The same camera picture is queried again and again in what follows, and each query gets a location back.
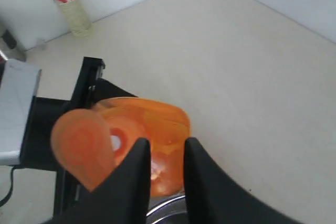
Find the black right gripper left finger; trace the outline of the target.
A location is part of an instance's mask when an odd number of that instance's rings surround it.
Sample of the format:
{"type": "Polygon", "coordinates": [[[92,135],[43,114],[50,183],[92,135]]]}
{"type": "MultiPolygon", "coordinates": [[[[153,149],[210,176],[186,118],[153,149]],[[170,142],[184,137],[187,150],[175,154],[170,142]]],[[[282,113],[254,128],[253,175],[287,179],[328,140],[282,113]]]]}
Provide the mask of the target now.
{"type": "Polygon", "coordinates": [[[51,223],[146,223],[150,165],[150,143],[140,138],[98,188],[51,223]]]}

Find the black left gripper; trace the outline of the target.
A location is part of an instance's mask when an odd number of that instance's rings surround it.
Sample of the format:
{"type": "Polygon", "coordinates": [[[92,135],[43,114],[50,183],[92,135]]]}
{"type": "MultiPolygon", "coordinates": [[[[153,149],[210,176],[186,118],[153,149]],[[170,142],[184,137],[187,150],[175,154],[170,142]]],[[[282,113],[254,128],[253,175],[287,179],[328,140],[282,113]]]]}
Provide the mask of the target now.
{"type": "Polygon", "coordinates": [[[135,95],[100,78],[105,64],[102,59],[84,57],[71,99],[59,100],[35,97],[32,115],[28,120],[28,133],[24,140],[21,167],[56,172],[53,215],[64,212],[75,202],[78,181],[56,161],[50,145],[51,130],[57,119],[69,110],[112,108],[114,98],[135,95]]]}

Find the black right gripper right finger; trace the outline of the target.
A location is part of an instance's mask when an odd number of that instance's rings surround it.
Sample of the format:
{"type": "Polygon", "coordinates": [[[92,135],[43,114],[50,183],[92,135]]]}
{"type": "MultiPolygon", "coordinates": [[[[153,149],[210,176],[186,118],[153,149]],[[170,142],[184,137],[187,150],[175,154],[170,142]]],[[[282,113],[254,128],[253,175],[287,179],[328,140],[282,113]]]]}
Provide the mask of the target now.
{"type": "Polygon", "coordinates": [[[194,137],[185,141],[184,189],[190,223],[296,223],[241,188],[194,137]]]}

